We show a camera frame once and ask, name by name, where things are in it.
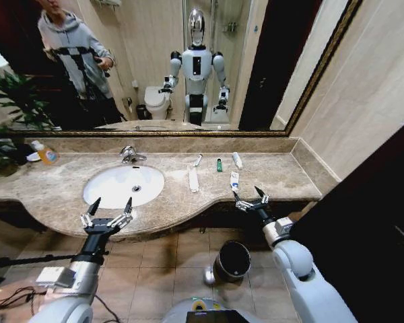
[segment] mirror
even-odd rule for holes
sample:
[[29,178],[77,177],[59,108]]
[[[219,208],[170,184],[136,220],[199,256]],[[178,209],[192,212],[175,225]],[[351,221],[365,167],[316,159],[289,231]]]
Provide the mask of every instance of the mirror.
[[0,124],[288,135],[355,2],[0,0]]

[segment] black trash can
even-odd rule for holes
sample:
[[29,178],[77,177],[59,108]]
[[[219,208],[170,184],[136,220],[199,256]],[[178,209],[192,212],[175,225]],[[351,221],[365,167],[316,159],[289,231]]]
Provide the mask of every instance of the black trash can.
[[250,252],[237,241],[227,241],[214,262],[217,276],[230,283],[241,280],[250,269]]
[[149,113],[145,104],[138,104],[136,106],[136,114],[139,120],[151,119],[151,113]]

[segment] gray hoodie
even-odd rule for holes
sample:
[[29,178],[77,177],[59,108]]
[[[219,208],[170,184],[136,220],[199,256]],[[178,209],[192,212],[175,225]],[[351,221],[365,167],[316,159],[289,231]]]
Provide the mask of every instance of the gray hoodie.
[[[97,53],[98,57],[110,57],[112,55],[108,50],[96,39],[92,31],[74,14],[65,11],[66,18],[61,27],[54,25],[47,16],[45,10],[42,11],[38,22],[38,28],[45,50],[69,48],[71,54],[78,54],[75,47],[92,48]],[[77,68],[75,61],[69,55],[59,55],[62,60],[70,80],[75,85],[75,88],[81,99],[86,99],[86,86],[83,82],[82,72]],[[86,74],[90,81],[97,85],[102,93],[111,98],[108,82],[103,71],[95,62],[91,53],[82,54],[83,62],[86,68]]]

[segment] soap dispenser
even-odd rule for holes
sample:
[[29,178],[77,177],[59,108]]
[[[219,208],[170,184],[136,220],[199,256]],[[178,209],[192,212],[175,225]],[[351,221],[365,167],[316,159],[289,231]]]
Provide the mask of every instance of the soap dispenser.
[[39,141],[32,141],[32,146],[37,150],[39,157],[46,165],[52,165],[59,160],[59,154]]

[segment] humanoid robot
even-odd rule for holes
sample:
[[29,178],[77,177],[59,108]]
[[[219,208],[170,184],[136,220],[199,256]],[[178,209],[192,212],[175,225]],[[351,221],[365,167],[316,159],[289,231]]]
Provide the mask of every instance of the humanoid robot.
[[227,112],[226,104],[229,99],[229,87],[226,85],[224,73],[223,54],[216,52],[214,55],[207,50],[203,44],[205,35],[205,19],[203,12],[193,9],[189,16],[189,32],[191,35],[191,46],[181,55],[179,52],[172,52],[170,55],[170,75],[165,76],[163,88],[159,92],[173,92],[178,84],[178,74],[182,66],[184,76],[187,80],[187,91],[185,97],[186,109],[189,111],[189,121],[192,124],[201,125],[202,118],[206,114],[208,97],[205,95],[207,80],[211,74],[211,66],[217,73],[220,82],[220,93],[218,105],[213,111]]

